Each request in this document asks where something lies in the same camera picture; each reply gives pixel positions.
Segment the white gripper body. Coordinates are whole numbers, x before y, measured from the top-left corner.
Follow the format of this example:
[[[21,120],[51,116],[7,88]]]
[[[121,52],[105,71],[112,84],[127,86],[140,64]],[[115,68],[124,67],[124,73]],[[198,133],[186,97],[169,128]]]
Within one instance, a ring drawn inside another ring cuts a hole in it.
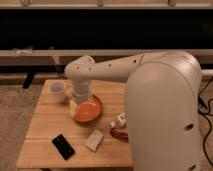
[[[90,98],[90,91],[84,93],[78,93],[75,90],[72,91],[70,101],[69,101],[69,114],[74,117],[82,102],[88,101]]]

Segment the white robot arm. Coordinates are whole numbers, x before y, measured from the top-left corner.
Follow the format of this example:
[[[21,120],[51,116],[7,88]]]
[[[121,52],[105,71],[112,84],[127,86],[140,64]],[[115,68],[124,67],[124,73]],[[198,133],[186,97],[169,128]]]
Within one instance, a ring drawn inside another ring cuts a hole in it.
[[[83,56],[65,67],[73,95],[92,80],[124,82],[124,113],[134,171],[200,171],[198,91],[201,67],[184,51],[142,53],[96,63]]]

